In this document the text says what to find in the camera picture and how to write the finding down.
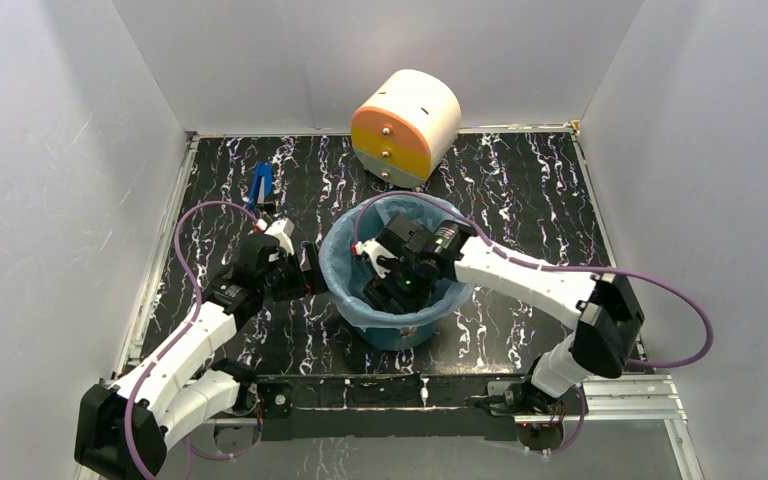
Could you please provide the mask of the light blue plastic bag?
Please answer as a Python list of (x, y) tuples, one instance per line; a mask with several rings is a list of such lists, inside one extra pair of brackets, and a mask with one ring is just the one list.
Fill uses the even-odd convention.
[(471, 285), (443, 279), (426, 306), (417, 312), (395, 315), (368, 304), (363, 287), (373, 278), (373, 269), (368, 260), (352, 253), (351, 246), (355, 238), (366, 241), (377, 236), (397, 214), (432, 230), (444, 220), (459, 217), (461, 212), (444, 199), (405, 191), (367, 199), (335, 220), (321, 244), (319, 266), (337, 310), (361, 330), (424, 326), (455, 312), (472, 295)]

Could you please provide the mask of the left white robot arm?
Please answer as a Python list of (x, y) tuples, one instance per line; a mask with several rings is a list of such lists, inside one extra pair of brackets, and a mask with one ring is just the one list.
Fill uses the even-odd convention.
[(206, 361), (267, 302), (326, 292), (319, 249), (296, 252), (275, 229), (247, 237), (236, 261), (201, 289), (200, 305), (137, 367), (80, 401), (75, 461), (107, 479), (153, 479), (168, 451), (205, 420), (228, 410), (254, 411), (253, 372), (229, 360)]

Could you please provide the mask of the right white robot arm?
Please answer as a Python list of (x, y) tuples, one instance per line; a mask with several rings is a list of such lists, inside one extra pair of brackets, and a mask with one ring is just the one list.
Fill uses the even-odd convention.
[(537, 414), (550, 413), (570, 387), (590, 377), (620, 377), (644, 320), (626, 276), (540, 263), (486, 242), (458, 221), (444, 220), (430, 230), (397, 214), (352, 251), (371, 262), (374, 277), (364, 293), (384, 311), (417, 312), (437, 284), (449, 280), (511, 297), (568, 328), (567, 337), (542, 354), (525, 377), (524, 403)]

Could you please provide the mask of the teal plastic trash bin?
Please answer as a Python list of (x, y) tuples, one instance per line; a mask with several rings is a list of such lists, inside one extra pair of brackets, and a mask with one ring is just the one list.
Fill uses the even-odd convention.
[(393, 315), (380, 312), (368, 318), (363, 325), (350, 325), (376, 350), (401, 351), (420, 346), (436, 331), (441, 318), (421, 315), (419, 312)]

